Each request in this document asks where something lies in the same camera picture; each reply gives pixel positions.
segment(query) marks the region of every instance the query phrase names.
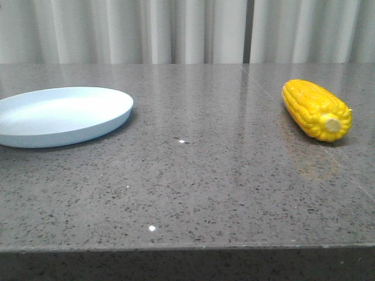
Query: countertop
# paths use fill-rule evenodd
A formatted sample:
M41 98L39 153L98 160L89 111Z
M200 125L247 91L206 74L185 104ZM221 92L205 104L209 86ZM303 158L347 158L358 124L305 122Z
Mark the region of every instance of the countertop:
M286 111L289 79L351 107L334 143ZM375 246L375 64L0 65L0 98L91 86L134 99L108 135L0 146L0 252Z

